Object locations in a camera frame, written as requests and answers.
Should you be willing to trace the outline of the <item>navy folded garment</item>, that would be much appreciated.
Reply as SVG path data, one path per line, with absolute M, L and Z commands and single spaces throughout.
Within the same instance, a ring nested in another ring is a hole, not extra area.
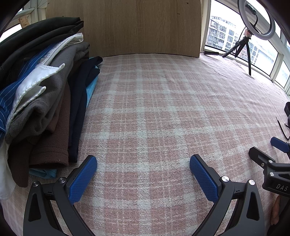
M 102 61 L 103 58 L 100 56 L 77 61 L 67 79 L 71 98 L 68 140 L 68 160 L 70 164 L 76 163 L 78 159 L 79 140 L 88 101 L 86 87 L 99 75 L 98 65 Z

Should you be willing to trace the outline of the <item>grey folded garment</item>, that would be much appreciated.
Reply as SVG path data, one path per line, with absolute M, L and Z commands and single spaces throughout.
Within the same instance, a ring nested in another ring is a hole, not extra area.
M 46 129 L 55 114 L 74 62 L 83 58 L 89 48 L 89 43 L 81 42 L 64 48 L 53 58 L 50 66 L 63 68 L 32 89 L 32 95 L 40 88 L 44 91 L 12 118 L 4 137 L 6 143 L 11 143 L 14 138 L 39 135 Z

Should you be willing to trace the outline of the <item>blue striped shirt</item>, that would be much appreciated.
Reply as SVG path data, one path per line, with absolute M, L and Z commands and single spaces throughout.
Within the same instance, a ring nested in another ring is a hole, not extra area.
M 15 112 L 19 102 L 25 94 L 41 79 L 57 71 L 56 67 L 40 64 L 39 61 L 55 46 L 50 45 L 29 62 L 25 63 L 18 79 L 1 91 L 1 139 L 6 134 L 6 124 L 10 113 Z

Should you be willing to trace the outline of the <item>black folded garment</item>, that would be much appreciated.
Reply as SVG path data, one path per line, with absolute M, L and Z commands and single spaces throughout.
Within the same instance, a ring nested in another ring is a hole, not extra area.
M 1 89 L 15 82 L 25 62 L 84 26 L 79 17 L 54 17 L 33 23 L 1 42 Z

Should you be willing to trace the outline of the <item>pink plaid table cloth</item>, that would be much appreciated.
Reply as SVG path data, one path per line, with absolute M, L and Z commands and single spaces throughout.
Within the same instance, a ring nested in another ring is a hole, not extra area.
M 219 56 L 104 58 L 86 110 L 78 160 L 97 171 L 76 209 L 95 235 L 192 235 L 212 207 L 189 168 L 199 154 L 232 181 L 256 182 L 265 227 L 276 195 L 264 190 L 257 147 L 289 135 L 289 97 L 264 76 Z

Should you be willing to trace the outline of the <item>white folded garment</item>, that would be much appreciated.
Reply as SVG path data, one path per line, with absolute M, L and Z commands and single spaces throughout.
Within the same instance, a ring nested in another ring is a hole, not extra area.
M 3 106 L 1 114 L 6 116 L 1 123 L 5 125 L 5 130 L 8 129 L 9 123 L 19 110 L 44 91 L 43 88 L 40 88 L 32 95 L 32 89 L 63 68 L 62 66 L 50 66 L 53 58 L 64 48 L 81 43 L 83 40 L 83 34 L 76 33 L 57 44 L 52 44 L 34 56 L 23 67 L 18 81 L 14 82 L 11 88 L 5 88 L 1 91 L 1 105 Z

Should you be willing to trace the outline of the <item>large wooden board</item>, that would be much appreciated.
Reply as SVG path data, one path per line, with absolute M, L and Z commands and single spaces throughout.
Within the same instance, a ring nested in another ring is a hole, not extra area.
M 81 18 L 92 56 L 200 54 L 200 1 L 48 1 L 46 16 Z

